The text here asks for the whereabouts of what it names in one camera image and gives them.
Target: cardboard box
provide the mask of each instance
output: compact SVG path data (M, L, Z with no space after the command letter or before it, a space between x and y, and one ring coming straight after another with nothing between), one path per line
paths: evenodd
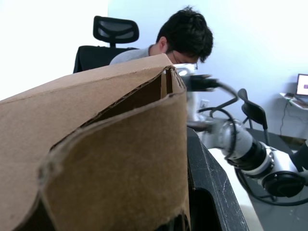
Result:
M185 86L164 54L3 100L0 135L0 231L189 219Z

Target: black mesh headrest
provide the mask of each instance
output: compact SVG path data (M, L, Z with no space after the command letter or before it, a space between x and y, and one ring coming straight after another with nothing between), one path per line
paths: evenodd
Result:
M137 24L131 20L94 17L93 35L96 39L116 46L116 43L135 42L139 38Z

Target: laptop screen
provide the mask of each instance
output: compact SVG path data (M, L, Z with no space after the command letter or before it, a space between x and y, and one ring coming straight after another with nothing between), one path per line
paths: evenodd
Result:
M308 96L308 75L298 75L296 94Z

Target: black hair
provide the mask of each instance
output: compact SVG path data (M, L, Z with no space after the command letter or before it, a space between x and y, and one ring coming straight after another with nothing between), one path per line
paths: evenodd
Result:
M186 7L176 12L160 29L156 43L164 36L170 51L198 57L204 63L213 48L213 34L202 14Z

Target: man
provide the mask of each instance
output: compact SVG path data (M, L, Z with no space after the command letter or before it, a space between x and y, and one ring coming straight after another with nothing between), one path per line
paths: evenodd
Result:
M116 56L110 64L165 53L173 64L202 63L211 54L213 35L204 17L186 7L172 15L160 29L156 44Z

